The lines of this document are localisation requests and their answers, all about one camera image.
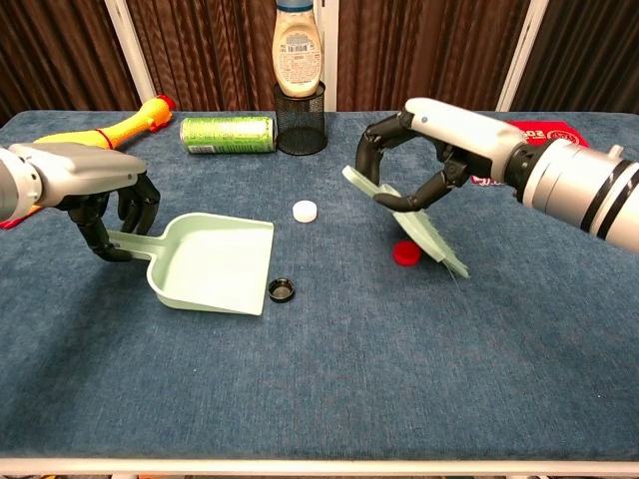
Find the red bottle cap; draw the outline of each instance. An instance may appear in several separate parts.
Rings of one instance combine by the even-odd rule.
[[[421,248],[413,241],[400,241],[392,248],[392,258],[402,266],[415,266],[421,257]]]

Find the green can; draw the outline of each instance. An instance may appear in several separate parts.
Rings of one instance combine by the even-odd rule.
[[[193,117],[180,125],[189,153],[268,153],[276,150],[270,117]]]

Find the white table edge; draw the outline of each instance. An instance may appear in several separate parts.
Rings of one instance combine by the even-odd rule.
[[[638,476],[639,462],[0,458],[0,474],[221,476]]]

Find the bottle cap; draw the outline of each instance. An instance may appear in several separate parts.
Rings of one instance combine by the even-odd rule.
[[[276,0],[283,12],[306,12],[313,8],[313,0]]]
[[[293,283],[285,277],[275,279],[269,284],[269,298],[274,302],[288,302],[293,299],[295,293]]]
[[[300,223],[310,223],[318,217],[318,206],[308,200],[293,205],[293,218]]]
[[[415,266],[421,257],[421,248],[412,241],[400,241],[392,249],[392,258],[402,266]]]

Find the white frame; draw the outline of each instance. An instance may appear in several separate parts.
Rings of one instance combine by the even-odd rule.
[[[6,475],[637,476],[639,462],[0,459]]]
[[[499,101],[497,102],[497,108],[495,109],[497,112],[510,111],[512,101],[515,98],[515,94],[519,88],[519,82],[528,64],[528,58],[530,57],[530,52],[537,38],[537,33],[539,33],[539,28],[541,27],[547,6],[548,0],[530,0],[526,18],[523,21],[521,32],[519,33],[519,41],[512,55],[510,68],[508,69],[508,74],[506,75],[506,80],[501,89]]]
[[[316,0],[316,17],[323,43],[322,80],[326,86],[323,96],[324,110],[337,110],[337,43],[339,35],[339,0]]]
[[[156,89],[149,73],[147,61],[140,47],[127,0],[104,0],[109,10],[111,23],[116,30],[118,41],[124,52],[127,66],[136,85],[138,97],[142,103],[156,96]]]

